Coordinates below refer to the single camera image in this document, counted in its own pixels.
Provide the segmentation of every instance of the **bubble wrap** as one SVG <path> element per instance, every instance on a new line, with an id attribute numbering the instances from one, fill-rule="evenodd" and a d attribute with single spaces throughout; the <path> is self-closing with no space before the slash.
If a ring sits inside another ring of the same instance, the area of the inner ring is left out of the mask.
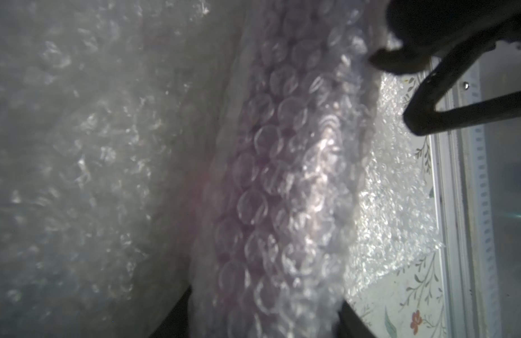
<path id="1" fill-rule="evenodd" d="M 397 41 L 390 36 L 388 45 Z M 366 182 L 359 193 L 357 240 L 345 274 L 347 301 L 382 276 L 439 249 L 435 203 L 401 114 L 408 93 L 403 79 L 383 74 Z"/>
<path id="2" fill-rule="evenodd" d="M 234 0 L 0 1 L 0 337 L 145 337 L 187 288 Z"/>
<path id="3" fill-rule="evenodd" d="M 366 183 L 380 83 L 367 54 L 383 41 L 382 8 L 254 4 L 199 210 L 193 337 L 332 335 Z"/>

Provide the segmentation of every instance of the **floral wallpaper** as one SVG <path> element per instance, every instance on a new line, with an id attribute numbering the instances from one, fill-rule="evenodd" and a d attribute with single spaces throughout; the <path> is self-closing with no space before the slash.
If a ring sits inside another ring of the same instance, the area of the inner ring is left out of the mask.
<path id="1" fill-rule="evenodd" d="M 446 337 L 440 266 L 434 252 L 384 277 L 351 306 L 378 338 Z"/>
<path id="2" fill-rule="evenodd" d="M 421 72 L 418 74 L 404 76 L 403 83 L 405 85 L 406 94 L 403 97 L 403 103 L 405 107 L 410 102 L 414 91 L 418 89 L 420 83 L 426 78 L 426 72 Z M 433 197 L 433 171 L 432 171 L 432 162 L 431 162 L 431 146 L 430 139 L 426 136 L 414 136 L 412 137 L 412 143 L 414 145 L 413 152 L 419 166 L 422 167 L 422 175 L 423 179 L 426 182 L 428 187 L 428 191 L 430 192 L 430 197 Z"/>

